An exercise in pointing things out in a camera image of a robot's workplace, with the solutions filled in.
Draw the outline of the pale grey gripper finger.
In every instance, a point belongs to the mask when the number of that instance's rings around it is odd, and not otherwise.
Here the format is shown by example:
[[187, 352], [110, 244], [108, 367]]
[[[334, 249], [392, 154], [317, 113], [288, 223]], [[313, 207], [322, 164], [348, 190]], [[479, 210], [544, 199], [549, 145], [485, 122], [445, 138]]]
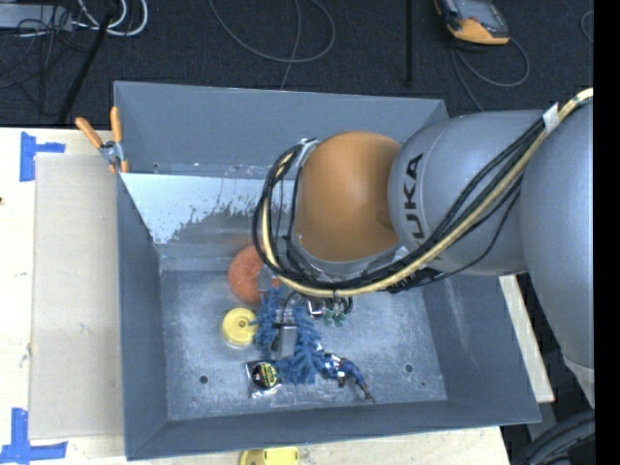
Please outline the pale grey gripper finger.
[[273, 352], [277, 358], [292, 357], [295, 354], [297, 323], [291, 309], [282, 311], [281, 319], [274, 324], [276, 336], [273, 341]]

